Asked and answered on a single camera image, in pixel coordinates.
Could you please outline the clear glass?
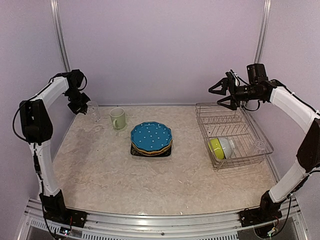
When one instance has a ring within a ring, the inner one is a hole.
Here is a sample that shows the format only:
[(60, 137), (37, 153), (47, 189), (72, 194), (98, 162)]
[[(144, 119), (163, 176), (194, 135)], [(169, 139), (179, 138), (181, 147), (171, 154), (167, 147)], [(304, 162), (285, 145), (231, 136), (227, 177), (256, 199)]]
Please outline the clear glass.
[(101, 119), (99, 105), (95, 101), (87, 103), (87, 115), (94, 121), (98, 122)]
[(260, 155), (265, 152), (266, 146), (262, 140), (256, 140), (250, 147), (248, 154), (250, 156)]

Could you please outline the pale green mug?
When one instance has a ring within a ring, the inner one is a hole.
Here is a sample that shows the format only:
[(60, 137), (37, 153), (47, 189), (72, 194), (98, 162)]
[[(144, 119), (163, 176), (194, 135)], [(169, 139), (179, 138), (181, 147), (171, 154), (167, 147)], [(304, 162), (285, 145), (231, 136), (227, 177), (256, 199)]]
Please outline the pale green mug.
[(115, 130), (121, 130), (126, 126), (125, 110), (121, 107), (116, 107), (109, 112), (112, 126)]

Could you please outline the white patterned bowl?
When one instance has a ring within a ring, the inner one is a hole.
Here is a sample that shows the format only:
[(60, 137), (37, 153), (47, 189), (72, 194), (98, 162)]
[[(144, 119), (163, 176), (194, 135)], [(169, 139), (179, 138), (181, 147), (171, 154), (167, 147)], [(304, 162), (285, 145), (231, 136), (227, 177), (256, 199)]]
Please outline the white patterned bowl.
[(219, 160), (229, 159), (235, 149), (235, 143), (231, 138), (218, 137), (219, 146), (216, 150), (216, 156)]

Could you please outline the orange polka dot plate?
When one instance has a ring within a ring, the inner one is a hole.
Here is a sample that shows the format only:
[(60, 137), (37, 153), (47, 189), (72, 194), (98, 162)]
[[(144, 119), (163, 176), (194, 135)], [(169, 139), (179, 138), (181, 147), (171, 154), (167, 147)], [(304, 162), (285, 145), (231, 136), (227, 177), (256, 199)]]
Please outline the orange polka dot plate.
[(142, 149), (138, 148), (134, 143), (131, 143), (131, 145), (132, 145), (133, 149), (136, 150), (140, 154), (143, 154), (146, 156), (156, 156), (156, 155), (160, 155), (160, 154), (166, 152), (172, 146), (172, 143), (173, 143), (173, 140), (171, 140), (167, 146), (163, 147), (160, 150), (155, 150), (155, 151), (142, 150)]

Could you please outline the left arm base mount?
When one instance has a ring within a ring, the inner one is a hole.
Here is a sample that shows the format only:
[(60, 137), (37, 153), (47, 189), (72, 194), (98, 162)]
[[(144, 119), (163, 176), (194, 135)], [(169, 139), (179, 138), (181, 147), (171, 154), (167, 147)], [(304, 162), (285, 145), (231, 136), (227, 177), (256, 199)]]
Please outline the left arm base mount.
[(44, 218), (52, 222), (84, 228), (88, 213), (81, 210), (67, 208), (65, 213), (44, 212)]

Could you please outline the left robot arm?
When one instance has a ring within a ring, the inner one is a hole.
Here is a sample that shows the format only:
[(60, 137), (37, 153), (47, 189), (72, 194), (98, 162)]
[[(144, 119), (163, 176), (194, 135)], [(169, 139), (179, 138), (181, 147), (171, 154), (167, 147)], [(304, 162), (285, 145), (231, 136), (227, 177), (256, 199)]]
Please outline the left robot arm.
[(88, 214), (65, 205), (52, 165), (51, 138), (54, 127), (48, 109), (64, 95), (73, 114), (86, 115), (90, 98), (83, 90), (87, 83), (86, 76), (79, 69), (58, 73), (33, 97), (23, 100), (15, 113), (20, 117), (22, 131), (18, 138), (28, 143), (32, 154), (44, 219), (80, 228), (84, 226)]

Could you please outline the black square floral plate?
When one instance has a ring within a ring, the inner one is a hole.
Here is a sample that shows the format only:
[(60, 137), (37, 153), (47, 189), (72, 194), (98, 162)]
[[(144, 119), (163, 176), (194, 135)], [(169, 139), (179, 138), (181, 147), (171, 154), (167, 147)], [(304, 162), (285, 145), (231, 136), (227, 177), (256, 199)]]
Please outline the black square floral plate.
[(148, 157), (148, 158), (160, 158), (160, 157), (169, 157), (172, 153), (172, 145), (166, 150), (161, 153), (157, 154), (147, 154), (147, 153), (142, 153), (138, 150), (135, 149), (134, 144), (132, 143), (130, 146), (130, 154), (133, 156), (138, 156), (138, 157)]

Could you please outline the blue polka dot plate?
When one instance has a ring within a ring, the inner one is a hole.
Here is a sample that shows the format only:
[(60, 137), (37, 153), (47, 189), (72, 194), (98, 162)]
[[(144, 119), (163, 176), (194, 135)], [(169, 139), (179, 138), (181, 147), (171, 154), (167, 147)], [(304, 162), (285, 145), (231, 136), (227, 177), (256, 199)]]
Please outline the blue polka dot plate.
[(144, 152), (158, 152), (172, 144), (172, 131), (156, 121), (142, 122), (130, 132), (131, 143)]

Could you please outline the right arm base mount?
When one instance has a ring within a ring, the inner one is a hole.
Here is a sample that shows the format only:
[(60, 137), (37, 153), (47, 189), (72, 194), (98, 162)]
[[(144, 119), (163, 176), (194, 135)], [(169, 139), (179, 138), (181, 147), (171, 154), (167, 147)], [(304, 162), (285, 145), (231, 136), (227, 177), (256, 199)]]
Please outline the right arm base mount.
[(251, 209), (246, 208), (240, 211), (238, 215), (243, 228), (267, 223), (280, 219), (283, 216), (280, 210), (263, 211), (259, 207)]

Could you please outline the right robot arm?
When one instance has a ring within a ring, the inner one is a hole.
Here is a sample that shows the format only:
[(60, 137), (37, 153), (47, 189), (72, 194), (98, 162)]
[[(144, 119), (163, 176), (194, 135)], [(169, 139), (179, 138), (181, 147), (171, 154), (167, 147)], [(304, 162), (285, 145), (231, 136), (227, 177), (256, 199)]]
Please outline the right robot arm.
[(235, 111), (242, 103), (249, 101), (270, 103), (282, 111), (281, 116), (285, 120), (292, 121), (303, 139), (292, 166), (261, 196), (259, 206), (239, 212), (244, 227), (281, 218), (282, 203), (292, 197), (320, 166), (319, 111), (297, 97), (279, 80), (269, 79), (264, 64), (249, 64), (246, 70), (247, 83), (239, 84), (242, 79), (233, 70), (229, 70), (224, 78), (208, 89), (211, 94), (223, 96), (217, 104)]

